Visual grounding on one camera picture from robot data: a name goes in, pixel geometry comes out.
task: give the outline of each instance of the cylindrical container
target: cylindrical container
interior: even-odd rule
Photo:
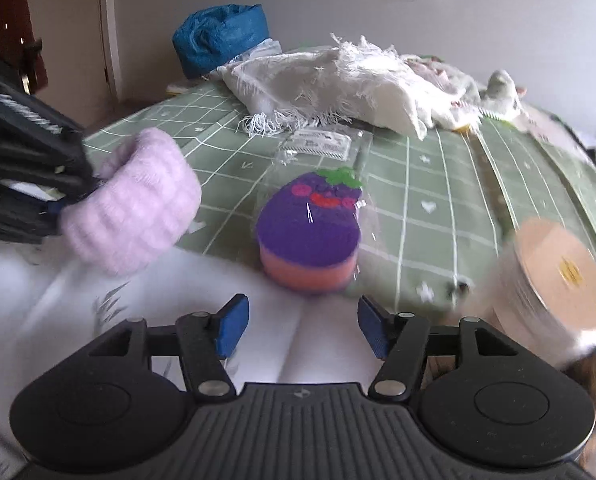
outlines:
[[[459,311],[563,368],[596,348],[596,261],[560,224],[530,218]]]

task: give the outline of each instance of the beige lid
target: beige lid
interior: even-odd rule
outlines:
[[[580,240],[558,223],[530,218],[516,232],[515,250],[545,308],[568,332],[596,330],[596,261]]]

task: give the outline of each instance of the green bedsheet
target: green bedsheet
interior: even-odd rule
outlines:
[[[246,113],[226,86],[206,83],[93,134],[88,155],[97,166],[124,136],[166,131],[203,185],[192,232],[178,246],[255,266],[255,197],[283,137],[238,131]],[[422,141],[373,133],[366,187],[380,236],[363,240],[356,287],[385,307],[445,310],[454,282],[477,284],[505,235],[530,216],[561,222],[596,256],[594,168],[488,119],[481,140],[442,130]]]

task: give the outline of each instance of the metal screw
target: metal screw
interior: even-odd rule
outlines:
[[[386,381],[380,381],[379,383],[376,383],[373,389],[377,394],[380,394],[384,397],[398,397],[407,390],[407,387],[404,386],[404,384],[402,384],[400,381],[387,379]]]
[[[204,381],[198,386],[198,391],[208,397],[222,397],[229,393],[230,387],[224,381]]]

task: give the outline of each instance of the pink cloth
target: pink cloth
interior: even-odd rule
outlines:
[[[100,177],[107,182],[63,209],[60,227],[79,257],[110,274],[130,274],[158,258],[200,206],[197,176],[175,140],[158,128],[126,139]]]

